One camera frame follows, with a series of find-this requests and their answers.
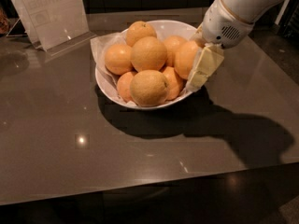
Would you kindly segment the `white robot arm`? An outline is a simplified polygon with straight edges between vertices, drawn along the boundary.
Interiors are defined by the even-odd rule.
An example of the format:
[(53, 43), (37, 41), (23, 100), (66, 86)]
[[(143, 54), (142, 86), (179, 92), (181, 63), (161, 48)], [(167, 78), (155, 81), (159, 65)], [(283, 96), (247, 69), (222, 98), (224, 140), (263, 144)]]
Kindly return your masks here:
[(255, 22), (284, 0), (214, 0), (191, 37), (198, 45), (186, 90), (199, 91), (224, 60), (224, 50), (237, 46)]

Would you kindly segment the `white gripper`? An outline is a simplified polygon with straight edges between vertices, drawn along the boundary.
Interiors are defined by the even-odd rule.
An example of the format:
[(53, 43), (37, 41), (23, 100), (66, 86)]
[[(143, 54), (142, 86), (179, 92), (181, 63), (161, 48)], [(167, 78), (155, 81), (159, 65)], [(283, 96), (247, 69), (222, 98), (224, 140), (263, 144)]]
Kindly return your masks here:
[(223, 49), (238, 45), (253, 29), (252, 23), (241, 21), (223, 0), (215, 0), (203, 22), (191, 36), (199, 49), (188, 75), (186, 90), (199, 91), (224, 60)]

